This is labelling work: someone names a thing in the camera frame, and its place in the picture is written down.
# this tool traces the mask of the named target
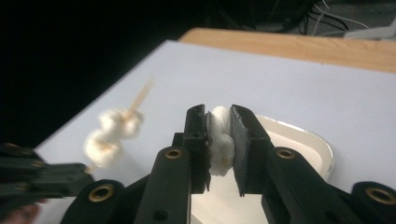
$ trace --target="white tray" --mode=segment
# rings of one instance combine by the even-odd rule
[[[284,122],[257,116],[276,147],[299,151],[320,176],[327,180],[333,165],[332,149],[314,133]],[[233,170],[224,176],[212,176],[210,191],[192,195],[191,223],[268,223],[262,210],[261,195],[239,197]]]

